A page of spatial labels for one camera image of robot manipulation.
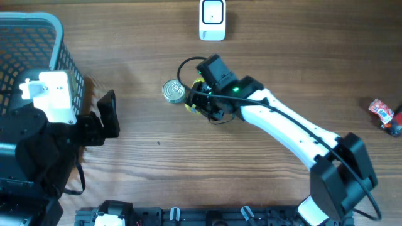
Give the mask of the silver tin can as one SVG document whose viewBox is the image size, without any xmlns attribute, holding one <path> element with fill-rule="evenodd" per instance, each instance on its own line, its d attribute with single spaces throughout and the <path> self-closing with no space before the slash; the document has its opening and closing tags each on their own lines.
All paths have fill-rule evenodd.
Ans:
<svg viewBox="0 0 402 226">
<path fill-rule="evenodd" d="M 186 89 L 178 80 L 168 80 L 163 85 L 163 96 L 171 104 L 185 101 Z"/>
</svg>

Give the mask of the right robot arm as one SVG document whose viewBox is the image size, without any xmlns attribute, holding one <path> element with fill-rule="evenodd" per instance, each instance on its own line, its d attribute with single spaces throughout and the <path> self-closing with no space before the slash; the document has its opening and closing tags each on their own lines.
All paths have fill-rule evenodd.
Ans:
<svg viewBox="0 0 402 226">
<path fill-rule="evenodd" d="M 295 207 L 298 221 L 323 225 L 345 223 L 351 213 L 380 221 L 372 195 L 378 185 L 364 141 L 354 133 L 340 137 L 282 104 L 256 79 L 238 79 L 219 55 L 198 57 L 201 80 L 186 86 L 186 104 L 210 122 L 238 117 L 275 138 L 310 172 L 310 193 Z"/>
</svg>

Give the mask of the yellow mentos bottle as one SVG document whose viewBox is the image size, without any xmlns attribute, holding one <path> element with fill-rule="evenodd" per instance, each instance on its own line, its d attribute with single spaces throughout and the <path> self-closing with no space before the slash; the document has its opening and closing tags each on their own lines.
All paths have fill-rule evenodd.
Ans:
<svg viewBox="0 0 402 226">
<path fill-rule="evenodd" d="M 194 88 L 194 87 L 195 87 L 195 84 L 198 83 L 198 82 L 205 82 L 205 80 L 204 80 L 202 77 L 199 77 L 199 78 L 195 79 L 194 82 L 193 82 L 192 87 Z M 195 105 L 195 104 L 188 105 L 187 102 L 185 102 L 185 108 L 186 108 L 186 110 L 188 110 L 188 111 L 191 112 L 191 113 L 194 113 L 194 114 L 197 114 L 197 115 L 200 115 L 200 114 L 201 114 L 201 113 L 196 109 L 196 105 Z"/>
</svg>

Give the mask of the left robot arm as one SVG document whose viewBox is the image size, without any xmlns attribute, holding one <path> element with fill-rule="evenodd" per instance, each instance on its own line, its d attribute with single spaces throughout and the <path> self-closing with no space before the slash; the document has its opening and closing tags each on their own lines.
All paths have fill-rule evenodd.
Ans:
<svg viewBox="0 0 402 226">
<path fill-rule="evenodd" d="M 77 114 L 73 99 L 83 92 L 70 70 L 30 69 L 8 90 L 11 108 L 1 116 L 1 224 L 56 225 L 59 199 L 81 149 L 116 138 L 116 95 L 108 91 L 98 112 Z"/>
</svg>

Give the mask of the red tissue pack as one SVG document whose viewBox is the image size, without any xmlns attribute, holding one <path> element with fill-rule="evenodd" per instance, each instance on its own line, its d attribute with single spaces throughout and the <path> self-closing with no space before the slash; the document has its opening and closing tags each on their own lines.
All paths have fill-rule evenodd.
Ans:
<svg viewBox="0 0 402 226">
<path fill-rule="evenodd" d="M 372 101 L 368 109 L 377 114 L 383 124 L 387 124 L 393 119 L 394 112 L 379 99 Z"/>
</svg>

